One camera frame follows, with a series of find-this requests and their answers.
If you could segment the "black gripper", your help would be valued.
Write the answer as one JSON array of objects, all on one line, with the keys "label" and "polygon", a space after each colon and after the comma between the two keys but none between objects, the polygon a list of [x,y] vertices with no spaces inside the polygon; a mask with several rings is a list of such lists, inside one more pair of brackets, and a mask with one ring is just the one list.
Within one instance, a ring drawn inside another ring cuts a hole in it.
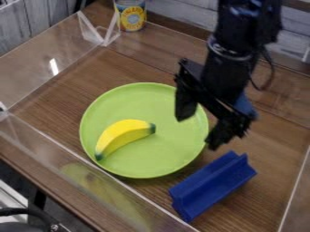
[{"label": "black gripper", "polygon": [[209,47],[205,63],[183,58],[175,74],[174,116],[185,121],[201,104],[218,122],[207,135],[210,150],[242,138],[257,119],[257,112],[245,89],[253,78],[254,53],[217,51]]}]

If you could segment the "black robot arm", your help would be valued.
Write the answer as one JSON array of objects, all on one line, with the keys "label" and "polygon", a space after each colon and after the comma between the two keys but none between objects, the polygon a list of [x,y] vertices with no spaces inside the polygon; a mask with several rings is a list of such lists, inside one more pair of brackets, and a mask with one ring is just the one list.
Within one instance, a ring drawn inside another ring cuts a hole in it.
[{"label": "black robot arm", "polygon": [[261,58],[273,61],[266,46],[278,40],[281,7],[282,0],[219,0],[206,61],[179,61],[174,116],[183,121],[199,106],[207,109],[217,118],[206,138],[211,150],[234,137],[243,137],[257,120],[245,89],[254,86],[262,91],[274,81],[269,78],[264,84],[256,84],[253,72]]}]

